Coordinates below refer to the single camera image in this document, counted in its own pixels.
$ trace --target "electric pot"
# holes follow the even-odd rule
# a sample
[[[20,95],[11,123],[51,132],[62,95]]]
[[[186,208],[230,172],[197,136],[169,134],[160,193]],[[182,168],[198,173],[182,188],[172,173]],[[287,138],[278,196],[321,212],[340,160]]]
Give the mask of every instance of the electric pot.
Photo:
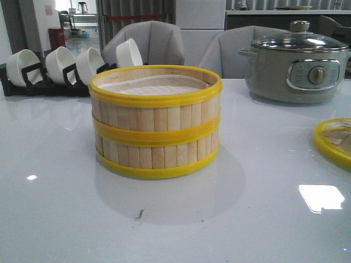
[[[336,96],[351,56],[348,45],[308,32],[309,22],[293,21],[290,31],[252,42],[239,54],[248,58],[246,83],[268,99],[315,103]]]

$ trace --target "yellow steamer lid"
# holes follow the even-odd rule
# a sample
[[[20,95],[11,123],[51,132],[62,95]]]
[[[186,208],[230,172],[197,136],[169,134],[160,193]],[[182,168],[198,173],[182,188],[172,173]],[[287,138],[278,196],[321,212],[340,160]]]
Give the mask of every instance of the yellow steamer lid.
[[[313,142],[325,157],[351,170],[351,118],[319,123],[314,130]]]

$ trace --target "white table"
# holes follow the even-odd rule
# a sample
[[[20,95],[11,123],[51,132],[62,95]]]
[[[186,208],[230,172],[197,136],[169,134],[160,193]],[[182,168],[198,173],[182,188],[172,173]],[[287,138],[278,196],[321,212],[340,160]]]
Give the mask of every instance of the white table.
[[[97,162],[90,98],[2,94],[0,262],[351,262],[351,172],[312,143],[316,124],[351,117],[351,82],[318,105],[223,84],[217,159],[157,181]]]

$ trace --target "floor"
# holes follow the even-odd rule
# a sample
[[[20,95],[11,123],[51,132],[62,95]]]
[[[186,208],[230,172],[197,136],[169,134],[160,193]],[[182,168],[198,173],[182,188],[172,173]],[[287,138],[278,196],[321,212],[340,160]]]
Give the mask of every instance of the floor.
[[[99,31],[96,27],[77,27],[89,34],[88,38],[70,37],[66,40],[66,48],[74,57],[92,47],[100,51]]]

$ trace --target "steamer basket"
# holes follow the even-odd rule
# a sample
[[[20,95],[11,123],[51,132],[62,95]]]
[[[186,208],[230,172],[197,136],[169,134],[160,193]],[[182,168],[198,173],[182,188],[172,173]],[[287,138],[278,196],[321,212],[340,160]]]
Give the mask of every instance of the steamer basket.
[[[113,171],[145,179],[203,168],[218,152],[221,90],[216,73],[197,67],[135,66],[97,74],[89,91],[98,158]]]

